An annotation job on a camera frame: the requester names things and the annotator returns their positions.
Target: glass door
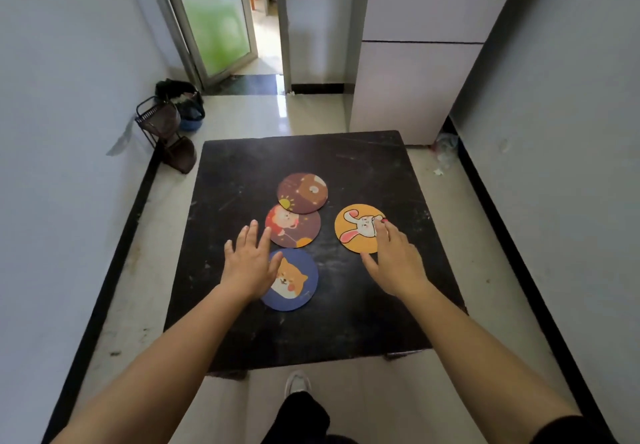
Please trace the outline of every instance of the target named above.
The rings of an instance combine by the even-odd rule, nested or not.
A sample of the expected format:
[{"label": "glass door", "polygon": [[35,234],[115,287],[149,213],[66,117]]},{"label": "glass door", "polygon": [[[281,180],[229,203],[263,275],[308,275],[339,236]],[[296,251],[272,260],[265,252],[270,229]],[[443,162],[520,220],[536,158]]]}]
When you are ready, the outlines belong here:
[{"label": "glass door", "polygon": [[170,0],[207,88],[257,57],[249,0]]}]

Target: black table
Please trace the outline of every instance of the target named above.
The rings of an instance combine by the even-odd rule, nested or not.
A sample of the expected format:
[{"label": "black table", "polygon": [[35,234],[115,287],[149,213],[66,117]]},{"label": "black table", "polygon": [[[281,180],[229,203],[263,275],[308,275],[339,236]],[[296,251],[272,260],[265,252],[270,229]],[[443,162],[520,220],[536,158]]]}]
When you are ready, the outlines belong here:
[{"label": "black table", "polygon": [[[429,279],[464,309],[460,290],[396,131],[207,141],[165,330],[220,281],[224,243],[253,218],[260,229],[277,203],[276,188],[294,172],[324,179],[329,199],[322,228],[300,249],[319,270],[317,291],[299,310],[278,312],[251,303],[223,340],[212,372],[279,367],[431,347],[411,314],[369,277],[360,256],[336,238],[333,222],[354,203],[370,204],[407,234]],[[271,250],[278,247],[271,244]]]}]

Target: cartoon coaster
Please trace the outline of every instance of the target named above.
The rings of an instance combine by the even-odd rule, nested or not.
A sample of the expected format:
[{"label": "cartoon coaster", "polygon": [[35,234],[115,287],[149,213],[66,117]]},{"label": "cartoon coaster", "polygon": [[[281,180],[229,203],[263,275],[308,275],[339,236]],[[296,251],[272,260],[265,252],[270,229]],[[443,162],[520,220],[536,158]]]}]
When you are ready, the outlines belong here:
[{"label": "cartoon coaster", "polygon": [[271,208],[264,226],[271,227],[271,241],[295,249],[310,244],[320,231],[320,214],[291,213],[277,204]]},{"label": "cartoon coaster", "polygon": [[304,250],[284,249],[269,254],[269,260],[278,252],[284,258],[275,282],[262,302],[276,311],[293,311],[309,302],[318,285],[318,269],[311,255]]},{"label": "cartoon coaster", "polygon": [[350,251],[374,254],[378,251],[376,229],[373,220],[383,220],[385,215],[368,204],[352,204],[335,217],[335,235]]},{"label": "cartoon coaster", "polygon": [[318,210],[329,194],[324,181],[315,174],[288,175],[278,185],[278,202],[291,213],[306,214]]}]

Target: floor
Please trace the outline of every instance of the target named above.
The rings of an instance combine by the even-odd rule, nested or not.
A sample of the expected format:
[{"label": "floor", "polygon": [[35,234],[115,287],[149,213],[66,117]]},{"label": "floor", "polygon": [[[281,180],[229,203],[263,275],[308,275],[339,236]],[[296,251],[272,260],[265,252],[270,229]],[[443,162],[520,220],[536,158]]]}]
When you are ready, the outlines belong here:
[{"label": "floor", "polygon": [[[191,136],[198,152],[206,140],[346,130],[341,95],[220,95],[206,97],[205,110]],[[409,154],[470,315],[571,399],[460,163],[436,175],[432,152]],[[160,166],[76,408],[162,333],[196,170]],[[361,444],[484,442],[434,351],[303,368],[331,416],[330,432]],[[290,371],[256,370],[240,383],[206,377],[172,443],[258,444]]]},{"label": "floor", "polygon": [[256,10],[252,11],[255,43],[258,46],[258,58],[236,71],[238,75],[282,74],[282,50],[280,48],[280,25],[278,9],[269,4],[269,15],[264,12],[262,0],[256,0]]}]

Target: green frosted glass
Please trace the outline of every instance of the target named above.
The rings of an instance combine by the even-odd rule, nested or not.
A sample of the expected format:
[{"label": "green frosted glass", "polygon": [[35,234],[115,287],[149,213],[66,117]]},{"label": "green frosted glass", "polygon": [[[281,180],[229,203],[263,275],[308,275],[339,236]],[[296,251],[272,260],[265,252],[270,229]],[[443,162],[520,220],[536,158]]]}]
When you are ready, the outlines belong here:
[{"label": "green frosted glass", "polygon": [[242,0],[182,0],[182,3],[208,76],[249,53]]}]

